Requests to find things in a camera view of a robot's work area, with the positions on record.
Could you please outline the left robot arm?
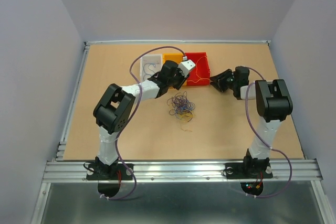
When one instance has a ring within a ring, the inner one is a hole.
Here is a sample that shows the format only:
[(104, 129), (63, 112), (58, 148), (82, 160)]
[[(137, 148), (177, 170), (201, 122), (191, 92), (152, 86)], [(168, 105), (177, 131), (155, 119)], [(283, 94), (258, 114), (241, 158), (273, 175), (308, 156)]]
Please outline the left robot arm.
[(115, 143), (131, 112), (135, 111), (133, 106), (143, 100), (161, 97), (170, 87), (179, 90), (195, 67), (191, 60), (179, 64), (168, 60), (160, 71), (139, 84), (120, 87), (113, 83), (108, 86), (93, 111), (99, 127), (100, 146), (92, 172), (106, 179), (116, 175), (118, 154)]

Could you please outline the white plastic bin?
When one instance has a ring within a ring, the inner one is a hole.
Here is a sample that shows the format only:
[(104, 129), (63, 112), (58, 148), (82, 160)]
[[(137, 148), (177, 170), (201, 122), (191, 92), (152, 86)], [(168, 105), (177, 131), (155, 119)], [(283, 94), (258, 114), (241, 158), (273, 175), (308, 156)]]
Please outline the white plastic bin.
[(140, 59), (140, 81), (143, 82), (161, 70), (162, 54), (147, 54)]

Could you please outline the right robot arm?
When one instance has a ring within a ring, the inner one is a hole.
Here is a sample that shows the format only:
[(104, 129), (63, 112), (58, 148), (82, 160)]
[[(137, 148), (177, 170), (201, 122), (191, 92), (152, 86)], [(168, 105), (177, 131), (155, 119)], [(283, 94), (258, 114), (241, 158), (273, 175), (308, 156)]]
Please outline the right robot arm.
[[(267, 81), (257, 70), (238, 66), (234, 71), (210, 77), (210, 84), (218, 91), (228, 89), (238, 100), (245, 101), (245, 113), (255, 137), (241, 163), (226, 163), (224, 174), (229, 179), (272, 178), (270, 152), (282, 122), (293, 111), (293, 103), (283, 79)], [(248, 112), (248, 101), (256, 101), (259, 124), (255, 129)]]

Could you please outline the yellow plastic bin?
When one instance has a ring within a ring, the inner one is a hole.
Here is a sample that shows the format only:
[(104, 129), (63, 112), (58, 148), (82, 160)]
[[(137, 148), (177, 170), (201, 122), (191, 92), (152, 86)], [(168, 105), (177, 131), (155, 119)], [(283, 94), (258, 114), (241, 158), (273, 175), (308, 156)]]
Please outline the yellow plastic bin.
[(168, 81), (169, 78), (174, 71), (174, 69), (178, 68), (180, 62), (182, 62), (183, 56), (182, 54), (164, 54), (163, 55), (163, 66), (161, 69), (161, 75), (163, 79), (163, 83), (169, 88)]

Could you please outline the red plastic bin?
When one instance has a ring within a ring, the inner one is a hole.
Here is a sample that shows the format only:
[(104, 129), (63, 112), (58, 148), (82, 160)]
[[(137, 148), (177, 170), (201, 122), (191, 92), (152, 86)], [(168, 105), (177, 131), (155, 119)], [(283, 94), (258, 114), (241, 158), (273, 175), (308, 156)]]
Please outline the red plastic bin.
[(210, 84), (211, 71), (206, 52), (187, 52), (187, 59), (192, 60), (196, 67), (190, 73), (186, 86), (208, 86)]

